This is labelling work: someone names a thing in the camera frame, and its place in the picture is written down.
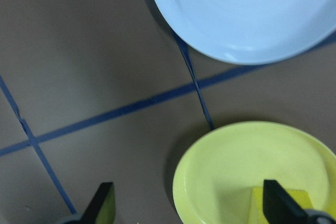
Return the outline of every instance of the light blue plate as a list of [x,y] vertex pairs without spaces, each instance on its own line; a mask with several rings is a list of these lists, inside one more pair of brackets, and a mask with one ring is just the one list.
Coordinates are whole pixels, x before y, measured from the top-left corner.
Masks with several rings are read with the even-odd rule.
[[221,61],[254,65],[295,56],[336,29],[336,0],[155,0],[173,30]]

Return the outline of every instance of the tile floor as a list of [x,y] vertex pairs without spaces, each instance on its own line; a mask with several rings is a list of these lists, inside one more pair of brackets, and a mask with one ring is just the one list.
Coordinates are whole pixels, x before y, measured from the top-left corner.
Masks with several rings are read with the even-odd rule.
[[[209,127],[153,1],[1,3],[1,223],[49,224],[70,214],[39,148],[78,212],[101,182],[114,181],[116,224],[181,223],[171,204],[174,168]],[[190,49],[215,126],[282,122],[336,151],[335,38],[262,68]]]

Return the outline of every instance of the yellow sponge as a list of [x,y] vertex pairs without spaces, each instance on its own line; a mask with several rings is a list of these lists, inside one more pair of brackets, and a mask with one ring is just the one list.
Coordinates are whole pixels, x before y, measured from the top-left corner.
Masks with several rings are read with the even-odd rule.
[[[262,187],[253,187],[251,192],[251,206],[248,217],[248,224],[268,224],[263,211],[263,191]],[[309,195],[303,190],[286,190],[288,194],[303,208],[313,209]]]

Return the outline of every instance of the blue tape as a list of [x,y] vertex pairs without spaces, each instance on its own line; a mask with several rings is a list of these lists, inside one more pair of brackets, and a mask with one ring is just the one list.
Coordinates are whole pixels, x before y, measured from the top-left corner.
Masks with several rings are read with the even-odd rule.
[[[20,117],[19,114],[19,109],[18,106],[12,96],[12,94],[10,93],[10,91],[8,90],[4,80],[2,79],[2,77],[0,76],[0,87],[3,91],[3,93],[5,94],[5,97],[7,99],[7,101],[9,102],[10,106],[12,107],[17,119],[19,120],[20,124],[22,125],[23,130],[25,131],[25,133],[28,136],[29,139],[29,143],[32,145],[32,147],[34,148],[37,156],[39,157],[39,159],[41,160],[44,168],[46,169],[47,173],[49,174],[52,182],[54,183],[54,185],[56,186],[57,190],[59,191],[61,197],[63,198],[64,202],[66,203],[67,207],[69,208],[70,212],[72,214],[76,214],[77,211],[75,209],[75,207],[73,206],[70,198],[68,197],[67,193],[65,192],[65,190],[63,189],[61,183],[59,182],[58,178],[56,177],[56,174],[54,173],[53,169],[51,168],[49,162],[47,161],[46,156],[43,154],[41,148],[39,147],[33,133],[31,132],[26,120],[24,120],[23,118]],[[26,144],[23,143],[19,143],[16,145],[12,145],[9,148],[9,151],[12,151],[14,148],[16,150],[18,150],[18,148],[24,148],[26,147]]]
[[139,101],[139,102],[135,102],[126,106],[123,106],[121,108],[118,108],[116,110],[112,110],[110,112],[101,114],[101,115],[97,115],[94,116],[92,118],[71,124],[69,126],[57,129],[55,131],[49,132],[47,134],[41,135],[41,136],[37,136],[36,140],[38,143],[44,142],[44,141],[48,141],[66,134],[69,134],[71,132],[75,132],[90,126],[93,126],[95,124],[101,123],[101,122],[105,122],[114,118],[117,118],[119,116],[122,115],[127,115],[130,114],[132,112],[138,111],[138,110],[142,110],[145,108],[148,108],[150,106],[162,103],[164,101],[168,101],[170,99],[174,99],[177,97],[180,97],[182,95],[191,93],[194,91],[194,87],[193,84],[186,84],[183,85],[179,88],[161,93],[159,95],[155,95],[151,98]]
[[206,104],[205,104],[205,101],[204,101],[204,98],[202,96],[202,93],[201,93],[201,90],[200,90],[200,87],[198,86],[198,81],[197,81],[197,78],[196,78],[196,75],[195,75],[195,72],[194,72],[194,69],[193,69],[193,65],[192,65],[192,62],[191,62],[191,59],[189,57],[189,52],[188,52],[188,45],[186,44],[186,42],[184,42],[173,30],[173,36],[176,40],[176,43],[177,45],[179,46],[179,49],[181,51],[181,54],[184,58],[184,61],[188,67],[188,70],[189,70],[189,73],[191,75],[191,78],[193,79],[193,83],[195,85],[195,88],[196,88],[196,92],[197,92],[197,95],[198,95],[198,99],[201,103],[201,106],[202,106],[202,110],[203,110],[203,113],[205,115],[205,118],[209,124],[209,127],[211,130],[213,130],[215,127],[214,127],[214,124],[212,122],[212,119],[210,117],[210,113],[206,107]]
[[[243,75],[245,73],[249,73],[252,72],[253,70],[257,70],[258,68],[264,67],[266,65],[261,65],[261,66],[241,66],[241,67],[237,67],[234,69],[230,69],[226,72],[223,72],[221,74],[217,74],[213,77],[210,78],[206,78],[206,79],[202,79],[199,81],[199,87],[200,88],[206,88],[208,86],[217,84],[219,82],[222,81],[226,81],[235,77],[238,77],[240,75]],[[69,126],[65,126],[63,128],[54,130],[52,132],[40,135],[40,136],[36,136],[35,139],[38,143],[41,142],[45,142],[48,140],[52,140],[54,138],[60,137],[60,136],[64,136],[67,135],[69,133],[78,131],[78,130],[82,130],[85,129],[87,127],[96,125],[98,123],[102,123],[108,120],[112,120],[115,118],[118,118],[120,116],[123,115],[127,115],[130,114],[132,112],[135,111],[139,111],[145,108],[148,108],[150,106],[154,106],[156,104],[183,96],[185,94],[191,93],[195,91],[195,87],[193,83],[189,83],[186,85],[183,85],[179,88],[167,91],[167,92],[163,92],[161,94],[155,95],[151,98],[145,99],[145,100],[141,100],[139,102],[135,102],[126,106],[123,106],[121,108],[109,111],[107,113],[104,114],[100,114],[97,116],[94,116],[92,118],[71,124]]]
[[0,150],[0,157],[5,156],[5,155],[7,155],[9,153],[12,153],[12,152],[22,150],[22,149],[27,148],[29,146],[31,146],[31,144],[28,140],[17,143],[17,144],[12,144],[12,145],[10,145],[8,147],[5,147],[5,148]]

